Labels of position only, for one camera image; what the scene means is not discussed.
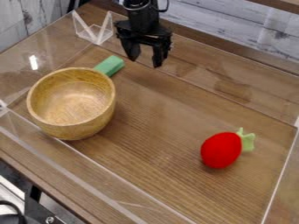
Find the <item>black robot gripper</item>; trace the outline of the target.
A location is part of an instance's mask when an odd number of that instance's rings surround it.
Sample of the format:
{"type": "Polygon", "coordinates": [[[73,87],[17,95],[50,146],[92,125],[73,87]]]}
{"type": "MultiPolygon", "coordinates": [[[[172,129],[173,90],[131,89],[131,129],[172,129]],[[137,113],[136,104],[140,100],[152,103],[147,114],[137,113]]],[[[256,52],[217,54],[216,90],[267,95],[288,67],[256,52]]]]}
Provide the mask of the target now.
{"type": "Polygon", "coordinates": [[[153,48],[153,67],[160,67],[168,57],[172,32],[160,24],[160,14],[169,9],[159,7],[157,0],[124,0],[127,20],[116,21],[116,35],[127,57],[135,61],[140,55],[140,45],[153,48]]]}

